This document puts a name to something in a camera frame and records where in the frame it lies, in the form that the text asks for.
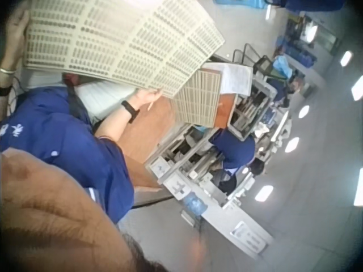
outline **watch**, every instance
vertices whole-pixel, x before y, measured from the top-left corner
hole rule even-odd
[[[12,86],[6,87],[6,88],[1,88],[0,87],[0,97],[5,97],[8,96],[10,91],[11,91]]]
[[[129,121],[130,124],[135,120],[137,115],[139,114],[140,110],[135,110],[130,103],[128,103],[126,100],[121,102],[121,105],[124,106],[124,108],[131,114],[131,119]]]

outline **stack of panels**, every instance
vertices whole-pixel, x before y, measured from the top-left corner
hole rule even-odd
[[[213,128],[220,89],[220,72],[198,70],[180,92],[171,99],[176,120]]]
[[[167,97],[224,43],[196,0],[33,0],[26,38],[25,67],[162,88]]]

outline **light blue plastic bag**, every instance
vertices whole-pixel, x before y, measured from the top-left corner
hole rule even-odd
[[[290,68],[288,59],[285,56],[277,56],[273,62],[273,67],[288,79],[293,75],[293,69]]]

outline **bracelet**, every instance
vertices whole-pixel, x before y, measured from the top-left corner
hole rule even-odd
[[[0,72],[7,74],[7,75],[14,75],[16,73],[16,71],[9,71],[9,70],[5,70],[3,68],[0,68]]]

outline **floor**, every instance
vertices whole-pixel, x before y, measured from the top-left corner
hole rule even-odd
[[[277,36],[284,32],[287,22],[285,10],[273,10],[269,21],[265,10],[244,6],[218,6],[212,0],[199,0],[225,37],[225,44],[217,54],[230,59],[234,49],[250,43],[260,55],[272,55]],[[160,261],[174,272],[220,272],[234,259],[243,259],[244,268],[255,267],[253,259],[241,254],[208,224],[201,231],[192,228],[180,216],[182,207],[174,200],[132,210],[121,220],[120,228],[132,235],[142,246],[146,256]],[[241,271],[236,263],[235,271]]]

